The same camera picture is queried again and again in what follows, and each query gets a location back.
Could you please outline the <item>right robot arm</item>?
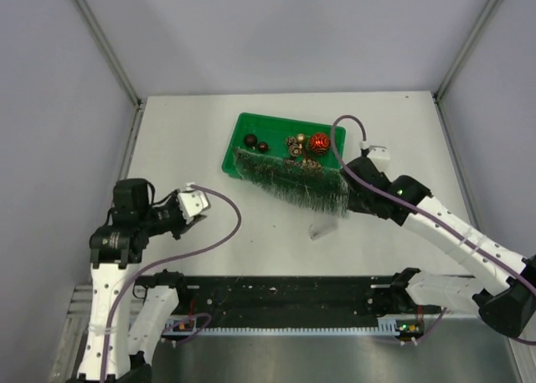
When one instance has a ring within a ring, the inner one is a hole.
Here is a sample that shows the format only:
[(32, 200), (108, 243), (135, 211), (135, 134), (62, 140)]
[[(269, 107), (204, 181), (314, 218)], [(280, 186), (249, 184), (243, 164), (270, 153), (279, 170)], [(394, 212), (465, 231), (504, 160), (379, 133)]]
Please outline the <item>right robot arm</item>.
[(510, 251), (448, 210), (421, 182), (389, 180), (367, 156), (343, 165), (349, 209), (392, 220), (432, 243), (469, 272), (448, 277), (403, 272), (391, 303), (403, 313), (435, 305), (474, 313), (497, 333), (520, 341), (535, 313), (535, 259)]

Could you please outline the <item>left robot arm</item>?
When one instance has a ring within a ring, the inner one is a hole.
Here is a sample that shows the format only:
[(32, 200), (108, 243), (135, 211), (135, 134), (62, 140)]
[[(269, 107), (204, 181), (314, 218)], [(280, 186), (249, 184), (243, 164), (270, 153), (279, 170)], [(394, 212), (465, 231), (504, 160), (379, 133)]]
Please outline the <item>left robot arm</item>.
[(123, 179), (113, 189), (106, 222), (90, 237), (92, 299), (85, 352), (74, 382), (148, 382), (152, 358), (171, 313), (190, 301), (178, 272), (142, 279), (147, 295), (131, 317), (131, 289), (139, 278), (150, 238), (169, 233), (174, 239), (204, 219), (210, 203), (205, 193), (187, 185), (161, 200), (145, 179)]

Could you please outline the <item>clear battery box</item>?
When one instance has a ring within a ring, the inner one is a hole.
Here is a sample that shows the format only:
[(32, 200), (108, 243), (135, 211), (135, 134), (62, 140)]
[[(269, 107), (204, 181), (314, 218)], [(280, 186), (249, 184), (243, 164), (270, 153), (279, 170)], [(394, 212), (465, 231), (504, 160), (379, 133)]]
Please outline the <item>clear battery box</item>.
[(333, 233), (338, 228), (337, 217), (319, 217), (316, 218), (309, 226), (308, 234), (312, 241), (323, 238)]

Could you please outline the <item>small green christmas tree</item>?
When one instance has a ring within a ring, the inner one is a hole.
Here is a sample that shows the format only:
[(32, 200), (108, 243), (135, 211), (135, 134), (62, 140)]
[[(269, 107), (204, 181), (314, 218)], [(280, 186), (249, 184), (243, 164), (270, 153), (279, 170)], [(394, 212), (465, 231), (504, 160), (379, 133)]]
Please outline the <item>small green christmas tree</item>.
[(307, 170), (284, 163), (284, 159), (235, 149), (234, 165), (239, 176), (288, 204), (325, 215), (348, 216), (348, 186), (337, 169)]

